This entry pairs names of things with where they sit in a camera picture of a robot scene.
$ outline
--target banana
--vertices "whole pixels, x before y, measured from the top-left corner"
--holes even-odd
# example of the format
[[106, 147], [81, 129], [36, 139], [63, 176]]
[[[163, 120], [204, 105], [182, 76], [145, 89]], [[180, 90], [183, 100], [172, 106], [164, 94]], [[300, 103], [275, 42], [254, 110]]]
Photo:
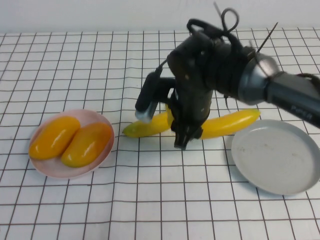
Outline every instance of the banana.
[[253, 124], [260, 116], [258, 109], [243, 109], [217, 118], [208, 119], [202, 125], [201, 139], [211, 139], [234, 134]]
[[168, 125], [167, 118], [168, 114], [162, 112], [155, 115], [149, 123], [135, 121], [124, 128], [123, 134], [131, 138], [142, 138], [162, 133], [171, 126]]
[[[202, 125], [201, 139], [233, 134], [253, 124], [259, 116], [258, 109], [243, 109], [222, 117], [208, 119]], [[152, 136], [170, 129], [172, 121], [172, 113], [166, 105], [166, 112], [154, 116], [150, 123], [133, 122], [123, 130], [123, 133], [131, 138]]]

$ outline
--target plate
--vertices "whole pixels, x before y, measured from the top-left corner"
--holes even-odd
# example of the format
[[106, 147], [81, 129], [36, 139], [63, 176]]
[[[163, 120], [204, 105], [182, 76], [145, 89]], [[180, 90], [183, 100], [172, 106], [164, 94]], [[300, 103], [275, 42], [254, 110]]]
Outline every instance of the plate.
[[235, 134], [231, 154], [241, 174], [269, 193], [294, 195], [320, 179], [320, 150], [300, 128], [259, 120]]
[[104, 161], [108, 160], [109, 153], [111, 152], [111, 149], [115, 142], [115, 133], [112, 128], [112, 124], [103, 115], [95, 111], [90, 111], [86, 109], [75, 109], [75, 110], [69, 110], [69, 111], [58, 113], [52, 116], [51, 118], [47, 119], [44, 123], [42, 123], [36, 129], [35, 133], [31, 137], [29, 147], [32, 144], [32, 142], [36, 139], [36, 137], [39, 135], [41, 130], [48, 123], [62, 116], [71, 116], [71, 117], [77, 118], [81, 124], [81, 127], [84, 127], [88, 124], [92, 124], [96, 122], [103, 122], [105, 124], [108, 124], [111, 127], [111, 138], [108, 144], [105, 146], [104, 150], [96, 158], [96, 160], [94, 160], [92, 163], [86, 166], [77, 167], [77, 168], [68, 167], [61, 162], [60, 157], [55, 157], [48, 160], [37, 160], [29, 156], [31, 163], [33, 164], [34, 168], [38, 172], [55, 179], [73, 179], [73, 178], [83, 176], [91, 171], [94, 171]]

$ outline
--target toy banana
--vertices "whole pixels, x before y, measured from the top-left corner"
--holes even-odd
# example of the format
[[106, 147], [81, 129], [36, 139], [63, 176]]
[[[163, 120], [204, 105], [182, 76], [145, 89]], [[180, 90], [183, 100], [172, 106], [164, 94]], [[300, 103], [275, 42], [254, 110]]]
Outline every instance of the toy banana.
[[[258, 109], [243, 109], [222, 117], [208, 119], [202, 125], [201, 139], [233, 134], [250, 126], [259, 116]], [[152, 136], [170, 129], [173, 119], [170, 109], [166, 106], [166, 112], [155, 115], [150, 123], [135, 121], [128, 125], [123, 133], [131, 138]]]

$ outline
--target black grid line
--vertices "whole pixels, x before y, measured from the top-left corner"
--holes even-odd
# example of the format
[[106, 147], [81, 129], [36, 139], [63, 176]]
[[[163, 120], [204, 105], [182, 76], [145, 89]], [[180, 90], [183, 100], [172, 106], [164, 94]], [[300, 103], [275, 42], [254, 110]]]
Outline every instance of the black grid line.
[[[66, 186], [66, 185], [50, 185], [49, 187], [60, 187], [60, 186]], [[71, 186], [89, 186], [89, 184], [86, 184], [86, 185], [83, 185], [83, 184], [76, 184], [76, 185], [71, 185]], [[294, 201], [301, 201], [301, 200], [306, 200], [308, 201], [307, 198], [292, 198], [292, 199], [286, 199], [287, 202], [294, 202]], [[310, 200], [320, 200], [320, 198], [310, 198]], [[159, 201], [159, 200], [141, 200], [141, 201], [130, 201], [130, 200], [114, 200], [115, 203], [160, 203], [160, 202], [163, 202], [163, 203], [198, 203], [198, 202], [201, 202], [201, 203], [210, 203], [210, 202], [221, 202], [221, 200], [215, 200], [215, 199], [212, 199], [212, 200], [163, 200], [163, 201]], [[228, 199], [225, 199], [223, 200], [223, 202], [234, 202], [234, 200], [228, 200]], [[258, 202], [258, 200], [249, 200], [249, 199], [239, 199], [239, 200], [236, 200], [236, 202]], [[283, 202], [283, 199], [262, 199], [261, 202]], [[112, 203], [112, 201], [94, 201], [94, 202], [91, 202], [91, 201], [84, 201], [84, 202], [65, 202], [64, 204], [65, 205], [83, 205], [83, 204], [110, 204]], [[63, 203], [17, 203], [16, 204], [17, 206], [51, 206], [51, 205], [63, 205]], [[0, 206], [14, 206], [14, 204], [0, 204]], [[274, 218], [274, 219], [265, 219], [263, 220], [263, 218], [259, 219], [259, 221], [263, 222], [263, 221], [274, 221], [275, 219], [277, 218]], [[292, 218], [292, 220], [298, 220], [298, 219], [308, 219], [308, 220], [320, 220], [320, 217], [312, 217], [312, 218]]]
[[[158, 31], [158, 41], [159, 41], [159, 44], [158, 44], [158, 63], [159, 65], [161, 64], [161, 60], [160, 60], [160, 31]], [[162, 199], [162, 154], [161, 154], [161, 133], [159, 134], [159, 151], [160, 151], [160, 239], [163, 240], [163, 199]]]
[[[219, 103], [218, 103], [218, 99], [217, 99], [217, 92], [214, 91], [214, 94], [215, 94], [215, 97], [216, 97], [216, 105], [217, 105], [217, 108], [218, 108], [218, 115], [220, 117], [220, 110], [219, 110]], [[226, 147], [225, 137], [222, 137], [222, 140], [223, 140], [223, 145], [224, 145], [224, 148], [225, 148], [224, 154], [225, 154], [226, 162], [229, 164], [227, 150], [226, 150], [227, 147]], [[242, 234], [241, 234], [241, 227], [240, 227], [240, 222], [239, 222], [239, 215], [238, 215], [238, 210], [237, 210], [236, 198], [235, 198], [235, 191], [234, 191], [234, 186], [233, 186], [233, 181], [232, 181], [232, 177], [231, 177], [231, 172], [230, 172], [230, 167], [229, 166], [228, 166], [228, 172], [229, 172], [230, 184], [231, 184], [231, 189], [232, 189], [232, 196], [233, 196], [233, 201], [234, 201], [236, 218], [238, 220], [238, 229], [239, 229], [240, 239], [243, 240]]]
[[[315, 61], [314, 57], [312, 56], [312, 54], [311, 54], [311, 52], [310, 52], [310, 50], [309, 50], [308, 47], [307, 47], [307, 50], [308, 50], [310, 56], [312, 57], [312, 60], [313, 60], [314, 64], [316, 64], [316, 61]], [[309, 135], [310, 133], [309, 133], [309, 131], [308, 131], [308, 128], [307, 128], [307, 126], [306, 126], [305, 121], [303, 121], [303, 125], [304, 125], [304, 128], [305, 128], [306, 133]], [[307, 199], [308, 199], [308, 201], [309, 201], [309, 204], [310, 204], [310, 207], [311, 207], [311, 210], [312, 210], [312, 214], [313, 214], [313, 217], [314, 217], [314, 221], [315, 221], [316, 228], [318, 229], [318, 232], [319, 232], [319, 234], [320, 234], [320, 228], [319, 228], [318, 221], [316, 220], [316, 215], [315, 215], [314, 207], [313, 207], [313, 205], [312, 205], [312, 203], [311, 203], [311, 200], [310, 200], [310, 198], [309, 198], [309, 195], [308, 195], [308, 192], [307, 192], [307, 191], [305, 192], [305, 194], [306, 194], [306, 197], [307, 197]]]
[[[255, 38], [255, 33], [254, 33], [254, 31], [253, 31], [252, 28], [251, 28], [251, 32], [252, 32], [252, 36], [253, 36], [253, 40], [254, 40], [255, 47], [258, 48], [257, 39]], [[261, 214], [262, 214], [262, 219], [263, 219], [263, 224], [264, 224], [264, 229], [265, 229], [266, 238], [269, 240], [269, 234], [268, 234], [266, 219], [265, 219], [264, 211], [263, 211], [263, 208], [262, 208], [259, 191], [258, 191], [258, 188], [257, 188], [257, 187], [256, 187], [255, 189], [256, 189], [256, 194], [257, 194], [257, 196], [258, 196], [258, 200], [259, 200], [259, 206], [260, 206], [260, 210], [261, 210]]]
[[[287, 218], [275, 218], [275, 219], [266, 219], [267, 222], [280, 222], [280, 221], [287, 221]], [[314, 220], [313, 218], [292, 218], [293, 221], [310, 221]], [[106, 223], [160, 223], [160, 221], [157, 220], [148, 220], [148, 221], [134, 221], [134, 220], [112, 220], [112, 221], [95, 221], [95, 222], [88, 222], [88, 225], [93, 224], [106, 224]], [[163, 223], [186, 223], [186, 220], [163, 220]], [[188, 220], [189, 223], [206, 223], [211, 222], [211, 220]], [[227, 220], [213, 220], [215, 223], [222, 223], [222, 222], [263, 222], [261, 219], [241, 219], [241, 220], [235, 220], [235, 219], [227, 219]], [[61, 225], [79, 225], [79, 224], [85, 224], [84, 221], [79, 222], [65, 222]], [[33, 223], [11, 223], [11, 224], [5, 224], [0, 223], [0, 226], [33, 226]], [[60, 225], [59, 223], [37, 223], [37, 225]]]
[[[77, 52], [76, 52], [76, 58], [77, 58], [78, 53], [79, 53], [79, 47], [80, 47], [80, 44], [79, 44], [78, 49], [77, 49]], [[67, 90], [67, 93], [66, 93], [66, 95], [65, 95], [65, 102], [64, 102], [63, 110], [65, 110], [65, 108], [66, 108], [66, 103], [67, 103], [67, 98], [68, 98], [68, 93], [69, 93], [70, 85], [71, 85], [71, 81], [69, 82], [68, 90]], [[67, 182], [67, 185], [66, 185], [65, 196], [64, 196], [64, 201], [63, 201], [63, 206], [62, 206], [62, 211], [61, 211], [61, 217], [60, 217], [60, 224], [59, 224], [59, 228], [58, 228], [58, 233], [57, 233], [57, 235], [56, 235], [56, 240], [59, 239], [59, 234], [60, 234], [60, 229], [61, 229], [61, 223], [62, 223], [62, 218], [63, 218], [63, 216], [64, 216], [65, 204], [66, 204], [66, 199], [67, 199], [67, 194], [68, 194], [69, 183], [70, 183], [70, 179], [68, 179], [68, 182]]]
[[[271, 41], [272, 46], [274, 46], [274, 42], [273, 42], [273, 39], [272, 39], [271, 36], [270, 36], [270, 41]], [[279, 65], [280, 65], [281, 69], [284, 70], [284, 69], [283, 69], [283, 66], [282, 66], [282, 64], [281, 64], [281, 62], [280, 62], [280, 58], [279, 58], [278, 54], [277, 54], [277, 59], [279, 60]], [[279, 113], [279, 115], [280, 115], [281, 121], [283, 121], [279, 109], [278, 109], [278, 113]], [[292, 225], [292, 219], [290, 218], [290, 213], [289, 213], [289, 209], [288, 209], [288, 206], [287, 206], [287, 203], [286, 203], [286, 199], [285, 199], [284, 196], [282, 196], [282, 199], [283, 199], [283, 202], [284, 202], [284, 205], [285, 205], [286, 213], [288, 214], [288, 218], [289, 218], [289, 221], [290, 221], [290, 226], [291, 226], [293, 238], [294, 238], [294, 240], [296, 240], [296, 235], [295, 235], [295, 231], [294, 231], [294, 226]]]
[[[176, 31], [173, 32], [173, 37], [174, 37], [174, 47], [176, 47]], [[182, 161], [182, 178], [183, 178], [183, 191], [184, 191], [186, 238], [187, 238], [187, 240], [189, 240], [188, 208], [187, 208], [186, 181], [185, 181], [185, 165], [184, 165], [184, 153], [183, 153], [182, 150], [181, 150], [181, 161]]]
[[[143, 86], [143, 69], [144, 69], [144, 40], [145, 32], [142, 34], [142, 66], [141, 66], [141, 88]], [[138, 140], [138, 162], [136, 170], [136, 192], [135, 192], [135, 223], [134, 223], [134, 240], [137, 239], [137, 216], [138, 216], [138, 194], [139, 194], [139, 163], [140, 163], [140, 137]]]
[[[95, 37], [95, 43], [94, 43], [94, 50], [96, 50], [96, 45], [97, 45], [97, 39], [98, 39], [98, 33], [96, 34], [96, 37]], [[91, 61], [91, 67], [90, 67], [90, 73], [89, 73], [89, 76], [91, 75], [91, 70], [92, 70], [92, 65], [93, 65], [94, 61], [92, 60]], [[86, 85], [86, 91], [85, 91], [85, 95], [84, 95], [84, 101], [83, 101], [83, 109], [85, 108], [85, 104], [86, 104], [86, 98], [87, 98], [87, 93], [88, 93], [88, 86], [89, 86], [89, 80], [88, 80], [88, 83]], [[89, 197], [88, 197], [88, 204], [87, 204], [87, 208], [86, 208], [86, 214], [85, 214], [85, 224], [84, 224], [84, 229], [83, 229], [83, 237], [82, 239], [85, 240], [85, 235], [86, 235], [86, 228], [87, 228], [87, 219], [88, 219], [88, 212], [89, 212], [89, 202], [90, 202], [90, 197], [91, 197], [91, 191], [92, 191], [92, 184], [93, 184], [93, 181], [94, 181], [94, 176], [95, 176], [95, 173], [93, 172], [92, 173], [92, 177], [91, 177], [91, 184], [90, 184], [90, 191], [89, 191]]]
[[[28, 99], [27, 99], [26, 102], [28, 102], [29, 99], [30, 99], [31, 92], [32, 92], [32, 89], [33, 89], [34, 85], [35, 85], [35, 82], [33, 82], [33, 85], [32, 85], [32, 87], [31, 87], [30, 94], [29, 94]], [[26, 109], [27, 109], [27, 104], [26, 104], [25, 107], [24, 107], [23, 114], [25, 113]], [[10, 148], [10, 151], [9, 151], [9, 154], [8, 154], [8, 156], [7, 156], [7, 159], [6, 159], [4, 168], [6, 168], [6, 165], [7, 165], [7, 163], [8, 163], [10, 153], [11, 153], [11, 151], [12, 151], [12, 149], [13, 149], [13, 146], [14, 146], [14, 143], [15, 143], [15, 140], [16, 140], [16, 137], [17, 137], [17, 134], [18, 134], [18, 130], [19, 130], [19, 126], [18, 126], [18, 129], [17, 129], [17, 131], [16, 131], [16, 133], [15, 133], [15, 135], [14, 135], [13, 142], [12, 142], [12, 145], [11, 145], [11, 148]], [[27, 164], [26, 164], [26, 166], [25, 166], [23, 178], [22, 178], [22, 181], [21, 181], [21, 185], [19, 186], [18, 195], [17, 195], [17, 197], [16, 197], [16, 201], [15, 201], [15, 204], [14, 204], [14, 207], [13, 207], [13, 211], [12, 211], [12, 215], [11, 215], [11, 218], [10, 218], [9, 225], [11, 224], [12, 219], [13, 219], [14, 214], [15, 214], [16, 206], [17, 206], [17, 203], [18, 203], [18, 199], [19, 199], [19, 196], [20, 196], [20, 192], [21, 192], [21, 188], [22, 188], [23, 182], [24, 182], [24, 180], [25, 180], [25, 176], [26, 176], [26, 173], [27, 173], [27, 169], [28, 169], [29, 162], [30, 162], [30, 159], [28, 159], [28, 162], [27, 162]], [[2, 177], [3, 177], [3, 173], [4, 173], [4, 172], [5, 172], [5, 171], [3, 171], [2, 174], [1, 174], [0, 182], [1, 182], [1, 180], [2, 180]], [[5, 238], [7, 238], [8, 233], [9, 233], [9, 230], [10, 230], [10, 226], [8, 226], [8, 228], [7, 228], [7, 231], [6, 231], [6, 234], [5, 234]]]
[[[126, 36], [126, 49], [128, 49], [128, 39], [129, 39], [129, 32], [127, 33], [127, 36]], [[126, 77], [126, 69], [124, 69], [124, 73], [123, 73], [123, 77], [125, 78]], [[113, 212], [113, 207], [114, 207], [114, 197], [115, 197], [115, 187], [116, 187], [116, 176], [117, 176], [117, 161], [118, 161], [118, 150], [119, 150], [119, 139], [118, 138], [118, 141], [117, 141], [117, 146], [116, 146], [116, 156], [115, 156], [115, 167], [114, 167], [114, 184], [113, 184], [113, 190], [112, 190], [112, 202], [111, 202], [111, 210], [110, 210], [110, 225], [109, 225], [109, 229], [108, 229], [108, 239], [110, 239], [110, 232], [111, 232], [111, 222], [112, 222], [112, 212]]]

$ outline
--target pink plate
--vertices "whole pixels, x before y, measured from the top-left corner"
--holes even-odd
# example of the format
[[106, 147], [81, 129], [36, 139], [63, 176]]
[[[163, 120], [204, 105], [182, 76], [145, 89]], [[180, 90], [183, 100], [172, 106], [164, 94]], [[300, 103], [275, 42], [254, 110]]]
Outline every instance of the pink plate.
[[76, 109], [76, 110], [69, 110], [69, 111], [64, 111], [61, 113], [58, 113], [57, 115], [49, 118], [46, 120], [44, 123], [42, 123], [33, 136], [30, 139], [29, 146], [31, 143], [36, 139], [36, 137], [39, 135], [41, 130], [52, 120], [62, 117], [62, 116], [72, 116], [75, 117], [79, 120], [81, 127], [84, 127], [88, 124], [96, 123], [96, 122], [103, 122], [108, 124], [112, 131], [111, 131], [111, 138], [108, 144], [105, 146], [104, 150], [102, 153], [97, 157], [96, 160], [94, 160], [92, 163], [89, 165], [83, 166], [83, 167], [68, 167], [64, 165], [61, 162], [60, 157], [55, 157], [51, 158], [48, 160], [37, 160], [32, 157], [30, 157], [30, 160], [36, 170], [38, 172], [51, 177], [55, 179], [73, 179], [76, 177], [80, 177], [84, 174], [87, 174], [91, 171], [94, 171], [96, 168], [98, 168], [103, 161], [105, 161], [108, 158], [109, 153], [111, 152], [111, 149], [114, 145], [115, 142], [115, 133], [112, 128], [111, 123], [101, 114], [95, 112], [95, 111], [90, 111], [90, 110], [85, 110], [85, 109]]

